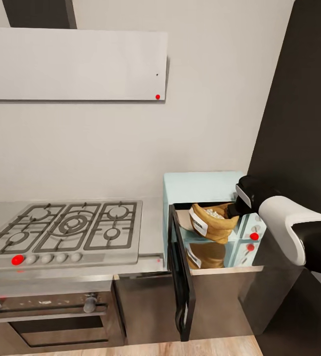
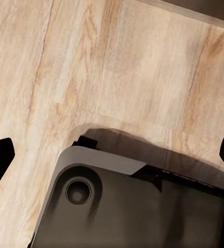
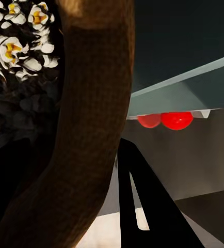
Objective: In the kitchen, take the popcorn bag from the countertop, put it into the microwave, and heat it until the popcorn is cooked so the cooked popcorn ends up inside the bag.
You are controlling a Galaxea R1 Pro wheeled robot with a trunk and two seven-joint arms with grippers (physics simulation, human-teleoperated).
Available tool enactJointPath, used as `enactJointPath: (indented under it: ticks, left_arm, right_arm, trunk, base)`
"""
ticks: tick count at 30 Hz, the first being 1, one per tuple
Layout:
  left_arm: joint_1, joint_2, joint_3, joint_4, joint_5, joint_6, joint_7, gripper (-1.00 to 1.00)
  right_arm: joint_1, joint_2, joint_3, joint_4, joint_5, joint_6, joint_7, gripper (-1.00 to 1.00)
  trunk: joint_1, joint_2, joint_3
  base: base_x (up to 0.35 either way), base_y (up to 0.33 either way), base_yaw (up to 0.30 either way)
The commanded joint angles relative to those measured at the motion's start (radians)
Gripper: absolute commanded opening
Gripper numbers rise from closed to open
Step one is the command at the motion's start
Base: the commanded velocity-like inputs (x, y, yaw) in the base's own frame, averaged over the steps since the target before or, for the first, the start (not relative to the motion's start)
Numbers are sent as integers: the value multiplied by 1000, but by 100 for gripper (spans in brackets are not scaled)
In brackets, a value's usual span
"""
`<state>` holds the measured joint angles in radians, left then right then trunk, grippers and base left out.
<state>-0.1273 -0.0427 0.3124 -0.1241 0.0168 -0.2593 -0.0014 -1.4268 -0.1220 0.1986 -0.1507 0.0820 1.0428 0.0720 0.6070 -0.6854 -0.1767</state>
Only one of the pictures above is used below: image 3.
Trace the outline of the popcorn bag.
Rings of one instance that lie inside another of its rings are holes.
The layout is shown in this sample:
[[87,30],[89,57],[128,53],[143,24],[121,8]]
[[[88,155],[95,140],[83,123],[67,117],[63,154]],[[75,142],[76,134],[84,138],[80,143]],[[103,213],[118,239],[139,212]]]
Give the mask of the popcorn bag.
[[32,145],[0,221],[0,248],[75,248],[104,205],[128,114],[134,0],[30,1],[55,17],[47,26],[64,86],[60,110],[36,113],[53,122],[52,133]]

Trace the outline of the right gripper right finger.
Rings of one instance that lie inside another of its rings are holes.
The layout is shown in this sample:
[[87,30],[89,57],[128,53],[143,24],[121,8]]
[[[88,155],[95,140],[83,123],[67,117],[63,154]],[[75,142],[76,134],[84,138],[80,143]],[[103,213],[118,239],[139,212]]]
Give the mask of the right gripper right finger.
[[[137,146],[117,151],[121,248],[204,248]],[[138,228],[130,173],[150,230]]]

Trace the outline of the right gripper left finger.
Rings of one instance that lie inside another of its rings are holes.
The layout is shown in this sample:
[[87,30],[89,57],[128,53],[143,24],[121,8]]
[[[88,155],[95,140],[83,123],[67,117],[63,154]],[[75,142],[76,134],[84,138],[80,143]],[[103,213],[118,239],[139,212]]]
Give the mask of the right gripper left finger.
[[9,142],[0,148],[0,221],[32,157],[29,138]]

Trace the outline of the microwave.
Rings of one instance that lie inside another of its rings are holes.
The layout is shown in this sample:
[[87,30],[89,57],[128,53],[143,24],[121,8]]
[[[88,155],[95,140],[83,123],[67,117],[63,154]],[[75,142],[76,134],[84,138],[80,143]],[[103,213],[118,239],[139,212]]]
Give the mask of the microwave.
[[224,108],[224,0],[134,0],[132,115],[171,130]]

